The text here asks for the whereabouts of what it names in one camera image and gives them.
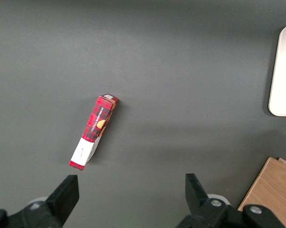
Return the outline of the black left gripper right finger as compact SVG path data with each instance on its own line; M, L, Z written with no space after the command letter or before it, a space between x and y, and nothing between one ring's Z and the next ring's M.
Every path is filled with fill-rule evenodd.
M283 228L268 208L248 204L238 211L219 198L210 198L195 174L185 175L185 198L190 210L178 228Z

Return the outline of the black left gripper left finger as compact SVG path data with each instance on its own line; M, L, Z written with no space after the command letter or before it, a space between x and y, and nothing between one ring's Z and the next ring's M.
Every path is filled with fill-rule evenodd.
M68 175L46 198L8 215L0 209L0 228L62 228L79 200L77 175Z

